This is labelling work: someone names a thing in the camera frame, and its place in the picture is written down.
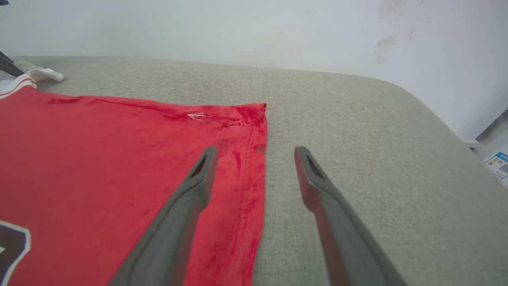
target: dark gap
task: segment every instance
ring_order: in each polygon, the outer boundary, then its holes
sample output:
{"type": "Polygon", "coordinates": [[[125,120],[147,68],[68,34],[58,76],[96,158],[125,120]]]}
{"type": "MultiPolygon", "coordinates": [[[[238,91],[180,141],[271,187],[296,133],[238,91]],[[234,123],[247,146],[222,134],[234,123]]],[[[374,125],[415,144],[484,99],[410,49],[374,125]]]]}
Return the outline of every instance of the dark gap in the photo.
{"type": "Polygon", "coordinates": [[[321,179],[324,179],[323,178],[323,175],[321,175],[321,173],[319,172],[318,168],[314,165],[314,163],[310,160],[309,156],[307,156],[307,161],[309,162],[309,166],[310,166],[310,169],[314,172],[314,174],[316,174],[318,177],[320,177],[321,179]]]}
{"type": "Polygon", "coordinates": [[[199,163],[196,170],[194,170],[194,173],[192,173],[191,178],[194,177],[195,175],[201,173],[201,169],[203,169],[203,166],[205,165],[205,160],[206,160],[206,156],[205,156],[205,158],[203,158],[203,160],[201,160],[201,163],[199,163]]]}

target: gray fabric surface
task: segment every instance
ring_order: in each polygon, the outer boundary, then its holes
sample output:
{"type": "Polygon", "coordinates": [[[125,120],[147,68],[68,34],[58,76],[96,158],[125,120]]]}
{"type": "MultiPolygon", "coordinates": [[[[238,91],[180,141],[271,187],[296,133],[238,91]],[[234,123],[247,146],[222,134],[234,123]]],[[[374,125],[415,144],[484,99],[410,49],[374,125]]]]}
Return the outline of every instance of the gray fabric surface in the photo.
{"type": "Polygon", "coordinates": [[[326,285],[293,149],[307,146],[409,285],[507,285],[508,192],[427,107],[380,80],[112,58],[27,58],[39,90],[202,105],[267,102],[266,205],[254,285],[326,285]]]}

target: white outline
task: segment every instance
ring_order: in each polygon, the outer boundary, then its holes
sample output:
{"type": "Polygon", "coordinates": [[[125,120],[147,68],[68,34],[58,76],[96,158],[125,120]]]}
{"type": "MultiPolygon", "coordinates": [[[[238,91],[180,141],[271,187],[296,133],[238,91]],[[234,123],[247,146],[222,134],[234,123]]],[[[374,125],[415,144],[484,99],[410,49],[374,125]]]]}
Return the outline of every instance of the white outline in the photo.
{"type": "Polygon", "coordinates": [[[14,261],[14,263],[9,267],[9,269],[5,273],[4,280],[2,280],[2,284],[0,284],[0,286],[7,286],[7,284],[9,283],[9,279],[11,279],[11,275],[14,272],[14,268],[16,268],[16,266],[21,261],[21,259],[23,259],[25,254],[30,250],[31,235],[30,235],[30,231],[28,229],[18,226],[18,225],[15,225],[15,224],[12,224],[12,223],[9,223],[9,222],[6,222],[6,221],[3,221],[3,220],[0,220],[0,225],[3,225],[5,227],[11,228],[15,231],[19,231],[19,232],[22,232],[25,234],[25,249],[18,256],[18,258],[14,261]]]}

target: red fabric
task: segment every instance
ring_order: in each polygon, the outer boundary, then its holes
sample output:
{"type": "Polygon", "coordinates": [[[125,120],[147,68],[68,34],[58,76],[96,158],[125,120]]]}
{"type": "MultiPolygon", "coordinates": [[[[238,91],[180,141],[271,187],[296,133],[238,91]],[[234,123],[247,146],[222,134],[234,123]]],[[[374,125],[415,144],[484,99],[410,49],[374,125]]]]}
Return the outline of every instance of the red fabric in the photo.
{"type": "Polygon", "coordinates": [[[211,145],[215,182],[185,285],[251,285],[263,227],[264,109],[32,87],[0,99],[0,220],[31,232],[9,285],[106,285],[211,145]]]}

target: dark object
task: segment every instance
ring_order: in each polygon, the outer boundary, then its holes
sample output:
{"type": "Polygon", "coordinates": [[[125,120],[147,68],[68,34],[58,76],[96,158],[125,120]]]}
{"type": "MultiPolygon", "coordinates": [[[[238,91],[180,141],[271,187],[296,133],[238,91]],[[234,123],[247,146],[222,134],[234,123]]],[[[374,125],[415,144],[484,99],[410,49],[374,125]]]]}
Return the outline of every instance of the dark object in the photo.
{"type": "Polygon", "coordinates": [[[216,164],[216,148],[208,147],[134,246],[110,286],[183,285],[194,230],[210,200],[216,164]]]}
{"type": "Polygon", "coordinates": [[[14,64],[13,64],[13,61],[8,58],[6,55],[4,55],[4,53],[0,52],[0,70],[2,71],[5,71],[6,73],[14,76],[14,77],[18,77],[22,74],[24,74],[24,72],[22,70],[20,70],[18,67],[16,67],[14,64]]]}
{"type": "Polygon", "coordinates": [[[295,148],[300,191],[315,215],[332,285],[406,285],[309,150],[295,148]]]}

